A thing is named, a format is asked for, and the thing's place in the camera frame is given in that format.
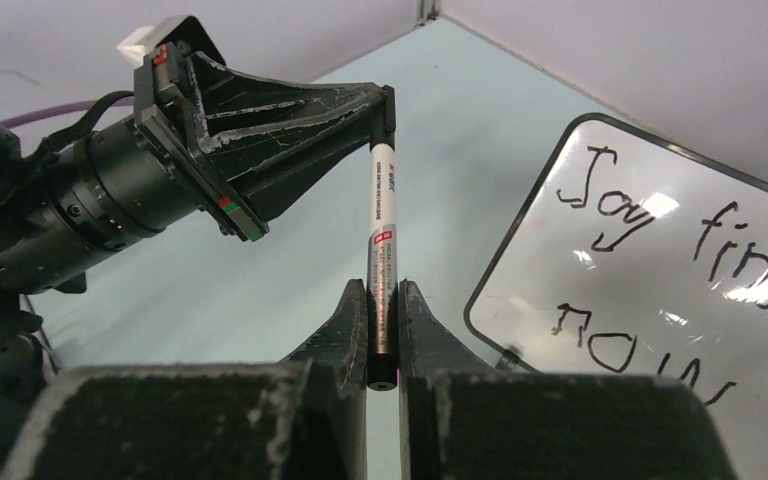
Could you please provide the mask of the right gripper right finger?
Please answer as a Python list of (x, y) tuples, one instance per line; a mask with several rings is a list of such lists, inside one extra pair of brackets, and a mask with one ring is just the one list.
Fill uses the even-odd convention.
[(494, 368), (399, 286), (405, 479), (733, 479), (702, 401), (664, 377)]

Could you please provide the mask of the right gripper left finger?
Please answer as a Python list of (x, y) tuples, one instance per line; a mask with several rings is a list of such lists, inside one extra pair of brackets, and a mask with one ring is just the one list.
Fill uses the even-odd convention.
[(118, 365), (60, 374), (3, 479), (363, 479), (367, 295), (275, 363)]

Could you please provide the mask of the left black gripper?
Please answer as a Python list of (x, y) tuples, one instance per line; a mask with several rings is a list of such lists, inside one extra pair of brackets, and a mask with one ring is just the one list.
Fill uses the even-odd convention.
[[(161, 20), (135, 46), (136, 130), (196, 206), (243, 241), (265, 236), (266, 222), (369, 144), (385, 97), (371, 82), (305, 84), (231, 69), (204, 54), (218, 50), (192, 15)], [(206, 156), (198, 141), (230, 144)]]

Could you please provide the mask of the black marker cap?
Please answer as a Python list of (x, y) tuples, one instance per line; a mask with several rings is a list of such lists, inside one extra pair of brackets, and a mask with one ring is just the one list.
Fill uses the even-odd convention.
[(381, 101), (375, 106), (372, 113), (370, 128), (369, 148), (373, 150), (378, 145), (387, 145), (395, 149), (396, 132), (396, 99), (392, 86), (382, 87)]

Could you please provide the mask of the black white marker pen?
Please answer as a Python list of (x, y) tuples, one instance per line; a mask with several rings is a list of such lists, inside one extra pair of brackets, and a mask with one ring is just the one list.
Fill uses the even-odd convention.
[(366, 290), (369, 307), (367, 384), (389, 391), (398, 381), (394, 302), (398, 290), (395, 151), (386, 143), (371, 150), (370, 233)]

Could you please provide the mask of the black framed whiteboard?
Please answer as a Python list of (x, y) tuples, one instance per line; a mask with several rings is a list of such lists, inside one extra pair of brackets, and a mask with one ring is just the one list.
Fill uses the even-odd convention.
[(529, 370), (658, 375), (768, 479), (768, 183), (602, 113), (563, 132), (466, 303)]

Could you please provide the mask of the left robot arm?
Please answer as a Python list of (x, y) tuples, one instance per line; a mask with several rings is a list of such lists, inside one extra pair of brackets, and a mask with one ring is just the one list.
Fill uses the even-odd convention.
[(90, 268), (198, 210), (256, 241), (338, 162), (395, 130), (391, 87), (235, 71), (192, 15), (120, 48), (132, 88), (32, 153), (0, 122), (0, 469), (47, 383), (42, 320), (22, 296), (82, 293)]

